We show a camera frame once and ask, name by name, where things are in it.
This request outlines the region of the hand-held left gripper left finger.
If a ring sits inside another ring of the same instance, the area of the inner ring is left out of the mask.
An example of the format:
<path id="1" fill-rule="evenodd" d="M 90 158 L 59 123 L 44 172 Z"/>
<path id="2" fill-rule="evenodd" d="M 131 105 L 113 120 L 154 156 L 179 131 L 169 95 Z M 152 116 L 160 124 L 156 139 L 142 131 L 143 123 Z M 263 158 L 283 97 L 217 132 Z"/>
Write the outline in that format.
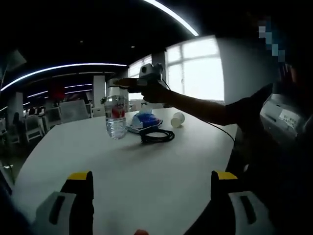
<path id="1" fill-rule="evenodd" d="M 60 191 L 51 193 L 37 208 L 37 235 L 91 235 L 94 215 L 93 174 L 71 174 Z"/>

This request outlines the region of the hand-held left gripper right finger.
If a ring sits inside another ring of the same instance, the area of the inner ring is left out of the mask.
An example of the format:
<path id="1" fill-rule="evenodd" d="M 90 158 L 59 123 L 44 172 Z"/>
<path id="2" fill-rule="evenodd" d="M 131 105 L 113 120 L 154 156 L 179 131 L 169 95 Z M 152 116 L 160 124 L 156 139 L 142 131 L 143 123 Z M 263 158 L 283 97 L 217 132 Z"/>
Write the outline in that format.
<path id="1" fill-rule="evenodd" d="M 262 179 L 213 171 L 210 201 L 195 222 L 198 235 L 271 235 L 273 225 Z"/>

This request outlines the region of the person's right hand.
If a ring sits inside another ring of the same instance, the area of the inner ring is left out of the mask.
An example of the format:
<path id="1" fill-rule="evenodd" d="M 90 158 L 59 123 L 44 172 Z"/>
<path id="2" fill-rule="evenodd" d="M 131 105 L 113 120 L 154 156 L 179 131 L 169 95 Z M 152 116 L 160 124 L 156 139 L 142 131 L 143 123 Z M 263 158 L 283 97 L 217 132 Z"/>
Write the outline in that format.
<path id="1" fill-rule="evenodd" d="M 172 91 L 160 84 L 154 84 L 144 87 L 141 94 L 147 102 L 166 103 L 170 99 Z"/>

